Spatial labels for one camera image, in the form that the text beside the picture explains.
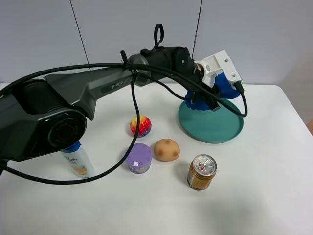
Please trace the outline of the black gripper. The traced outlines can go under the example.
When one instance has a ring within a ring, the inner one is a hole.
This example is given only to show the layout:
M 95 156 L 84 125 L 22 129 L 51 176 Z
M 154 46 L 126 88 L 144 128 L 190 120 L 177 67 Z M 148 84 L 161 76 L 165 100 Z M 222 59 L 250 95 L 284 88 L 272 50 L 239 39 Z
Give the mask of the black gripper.
M 194 62 L 193 81 L 198 85 L 203 85 L 203 79 L 207 74 L 207 69 L 198 62 Z

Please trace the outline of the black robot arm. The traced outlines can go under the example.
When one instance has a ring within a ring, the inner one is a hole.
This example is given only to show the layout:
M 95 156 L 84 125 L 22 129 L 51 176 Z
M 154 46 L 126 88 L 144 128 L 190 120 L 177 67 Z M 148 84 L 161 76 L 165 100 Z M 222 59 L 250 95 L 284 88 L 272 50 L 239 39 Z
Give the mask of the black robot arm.
M 163 75 L 135 69 L 134 64 L 158 66 L 200 84 L 204 68 L 183 47 L 143 49 L 122 64 L 94 65 L 93 70 L 68 74 L 65 68 L 38 72 L 0 92 L 0 158 L 21 162 L 70 147 L 93 120 L 98 99 L 131 83 L 145 86 Z

